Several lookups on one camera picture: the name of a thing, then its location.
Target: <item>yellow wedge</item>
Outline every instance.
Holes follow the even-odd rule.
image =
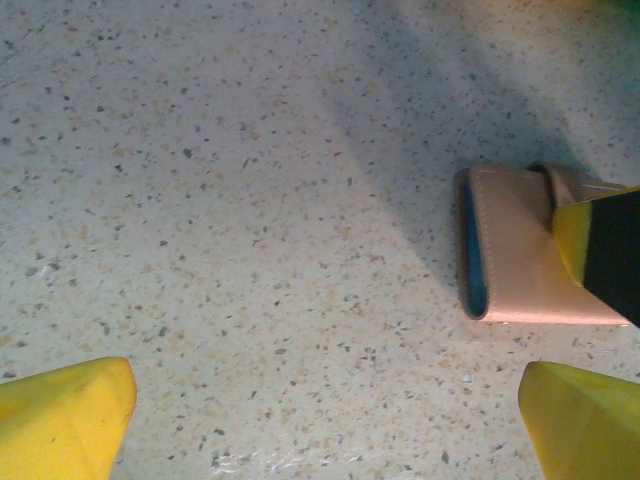
[[[0,385],[0,478],[108,480],[135,403],[126,358]]]
[[[532,362],[518,402],[547,480],[640,478],[640,385]]]

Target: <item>pink leather wallet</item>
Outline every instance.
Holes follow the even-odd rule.
[[[621,325],[628,321],[565,270],[551,234],[556,205],[624,188],[575,169],[481,165],[455,176],[458,286],[467,315],[486,322]]]

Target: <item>wallet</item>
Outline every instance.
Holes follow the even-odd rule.
[[[479,165],[455,175],[458,287],[465,312],[486,322],[623,325],[628,321],[573,283],[551,232],[556,206],[622,185],[564,165]]]

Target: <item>speckled floor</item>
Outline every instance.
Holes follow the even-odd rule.
[[[114,480],[538,479],[530,360],[634,328],[479,325],[452,176],[640,183],[640,18],[577,0],[0,1],[4,379],[126,355]]]

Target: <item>pink wallet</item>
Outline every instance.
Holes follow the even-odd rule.
[[[628,321],[565,270],[551,234],[556,205],[624,188],[563,165],[481,165],[458,172],[458,286],[486,322],[622,325]]]

